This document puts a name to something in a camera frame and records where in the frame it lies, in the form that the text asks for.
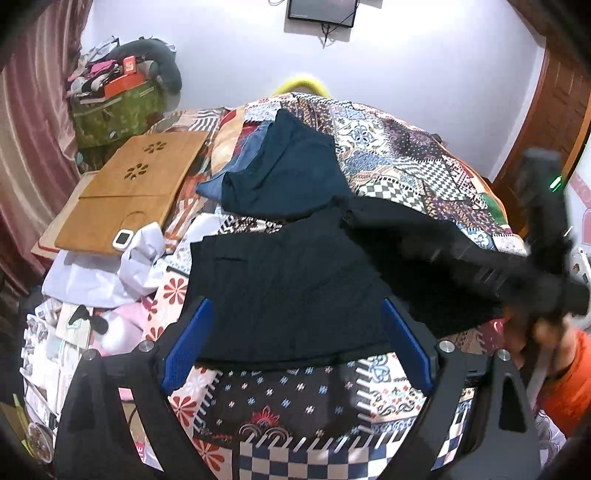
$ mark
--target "metal screw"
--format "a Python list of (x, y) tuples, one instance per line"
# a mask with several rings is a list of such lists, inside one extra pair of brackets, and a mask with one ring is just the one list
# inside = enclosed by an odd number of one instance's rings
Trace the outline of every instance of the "metal screw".
[(456, 349), (456, 346), (449, 340), (443, 340), (442, 342), (439, 342), (439, 348), (445, 353), (452, 353)]
[(507, 350), (505, 350), (504, 348), (502, 348), (501, 350), (499, 350), (496, 353), (496, 355), (497, 355), (497, 357), (499, 357), (504, 362), (511, 360), (511, 354)]
[(149, 352), (154, 348), (154, 342), (152, 340), (144, 340), (139, 343), (138, 348), (140, 352)]
[(94, 349), (94, 348), (89, 348), (88, 350), (86, 350), (83, 354), (82, 354), (82, 358), (84, 360), (92, 360), (94, 357), (96, 357), (96, 354), (99, 353), (98, 350)]

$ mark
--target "white cloth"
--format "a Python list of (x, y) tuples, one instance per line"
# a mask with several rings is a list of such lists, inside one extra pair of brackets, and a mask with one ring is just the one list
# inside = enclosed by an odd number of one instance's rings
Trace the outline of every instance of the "white cloth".
[(140, 296), (158, 290), (166, 265), (163, 266), (163, 262), (154, 265), (154, 261), (164, 255), (165, 248), (159, 224), (153, 222), (140, 228), (121, 255), (117, 271), (121, 282)]
[(61, 250), (49, 269), (41, 291), (55, 299), (113, 309), (156, 291), (164, 274), (154, 261), (164, 253), (164, 237), (157, 223), (139, 229), (121, 258)]
[(191, 244), (200, 242), (204, 236), (215, 235), (227, 218), (227, 215), (217, 213), (197, 215), (183, 239), (178, 243), (174, 254), (166, 257), (168, 264), (175, 270), (189, 275), (191, 273)]

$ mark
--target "wooden door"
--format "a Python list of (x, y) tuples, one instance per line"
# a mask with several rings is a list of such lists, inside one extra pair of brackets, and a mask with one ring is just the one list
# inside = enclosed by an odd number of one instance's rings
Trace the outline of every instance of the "wooden door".
[(524, 213), (514, 191), (524, 150), (542, 147), (557, 150), (563, 178), (570, 174), (589, 128), (591, 81), (582, 66), (559, 41), (548, 38), (540, 79), (530, 111), (513, 149), (497, 175), (493, 190), (502, 200), (515, 233), (527, 232)]

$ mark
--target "orange box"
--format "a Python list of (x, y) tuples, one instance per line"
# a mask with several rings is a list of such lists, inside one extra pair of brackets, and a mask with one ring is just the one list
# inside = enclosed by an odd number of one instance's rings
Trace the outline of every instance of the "orange box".
[(131, 57), (125, 57), (123, 59), (123, 73), (129, 75), (131, 73), (137, 72), (137, 65), (135, 63), (135, 57), (132, 55)]
[(141, 72), (122, 75), (105, 85), (105, 98), (111, 98), (118, 93), (130, 90), (145, 82), (144, 74)]

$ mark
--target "folded clothes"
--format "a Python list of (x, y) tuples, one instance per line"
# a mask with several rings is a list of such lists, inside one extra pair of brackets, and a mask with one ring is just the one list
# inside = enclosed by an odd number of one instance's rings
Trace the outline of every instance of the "folded clothes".
[(261, 148), (261, 144), (267, 134), (270, 124), (271, 122), (261, 123), (256, 130), (248, 136), (240, 153), (234, 155), (230, 162), (228, 162), (224, 168), (217, 172), (210, 180), (199, 183), (195, 191), (202, 197), (221, 202), (222, 180), (224, 174), (229, 171), (244, 170), (250, 165)]
[(333, 196), (352, 196), (335, 154), (335, 139), (277, 112), (256, 157), (222, 180), (227, 212), (267, 220), (300, 219)]
[(191, 245), (193, 267), (184, 312), (199, 296), (214, 322), (199, 362), (217, 369), (331, 365), (391, 351), (381, 304), (392, 293), (436, 336), (494, 318), (487, 302), (455, 285), (449, 273), (403, 258), (387, 232), (351, 229), (343, 212), (388, 223), (418, 215), (389, 200), (331, 203), (279, 232), (205, 237)]

